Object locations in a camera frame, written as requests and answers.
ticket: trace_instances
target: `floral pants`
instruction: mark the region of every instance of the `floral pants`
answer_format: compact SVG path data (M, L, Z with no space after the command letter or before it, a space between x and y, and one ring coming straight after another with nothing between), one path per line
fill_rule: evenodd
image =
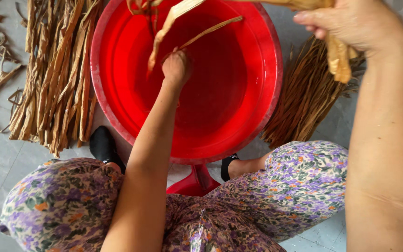
M283 145L205 197L167 195L163 251L285 251L277 242L344 208L346 173L334 143ZM95 159L49 161L9 193L0 231L26 251L100 251L122 178Z

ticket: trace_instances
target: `forearm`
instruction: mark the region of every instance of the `forearm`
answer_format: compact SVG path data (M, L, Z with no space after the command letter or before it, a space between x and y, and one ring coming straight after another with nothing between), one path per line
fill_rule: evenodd
M163 84L133 146L127 173L167 174L171 154L175 113L181 90Z
M350 251L366 251L367 237L381 239L369 243L380 246L373 250L403 250L403 40L368 59L349 149L346 209L348 238L355 241Z
M163 83L136 138L104 251L161 250L167 168L180 91Z

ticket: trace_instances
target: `tile grout line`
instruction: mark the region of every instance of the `tile grout line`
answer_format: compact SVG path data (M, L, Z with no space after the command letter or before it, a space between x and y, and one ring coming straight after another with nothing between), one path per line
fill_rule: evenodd
M3 183L1 183L0 192L1 192L1 189L3 188L3 186L4 186L4 182L6 181L6 179L7 179L7 177L8 177L8 174L10 173L10 171L12 170L12 167L14 166L15 161L17 160L18 156L20 155L21 149L23 149L24 143L25 143L25 141L23 141L23 144L21 145L20 150L18 151L17 156L15 157L14 161L12 162L12 165L10 166L10 169L8 170L6 177L4 178Z
M304 238L304 237L300 236L299 234L297 234L296 236L298 236L298 237L301 238L301 239L308 240L308 241L311 242L311 243L315 243L316 245L321 246L321 247L323 247L323 248L325 248L325 249L331 249L331 248L328 248L328 247L324 247L324 246L321 245L320 243L316 243L316 242L313 242L313 241L311 241L311 240L309 240L309 239L307 239L307 238Z
M334 243L332 244L332 248L334 247L334 245L337 243L337 240L338 240L338 238L339 238L339 236L341 235L341 232L343 232L343 229L345 229L346 228L346 225L340 230L340 233L339 233L339 235L337 236L337 238L335 238L335 241L334 241Z

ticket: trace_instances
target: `red plastic basin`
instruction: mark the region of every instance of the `red plastic basin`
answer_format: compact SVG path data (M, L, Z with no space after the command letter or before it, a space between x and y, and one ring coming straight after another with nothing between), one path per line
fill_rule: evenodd
M160 28L171 6L159 10ZM268 122L282 83L279 39L259 3L207 0L178 18L160 46L157 62L205 29L239 15L187 47L191 79L177 108L171 162L197 165L220 160L250 143ZM130 144L160 91L159 63L146 78L153 38L144 16L132 16L125 0L111 0L91 49L91 73L100 106Z

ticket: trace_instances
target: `bundle of dried leaves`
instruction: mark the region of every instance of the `bundle of dried leaves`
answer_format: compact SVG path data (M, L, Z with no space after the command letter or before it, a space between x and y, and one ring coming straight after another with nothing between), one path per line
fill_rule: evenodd
M351 69L357 70L363 61L362 55L351 60ZM342 92L347 90L344 96L348 97L357 88L334 80L328 71L327 44L312 36L288 64L277 107L261 139L271 149L309 140Z
M89 140L96 96L89 98L90 47L101 0L28 0L31 54L10 139L39 142L55 157L71 140Z

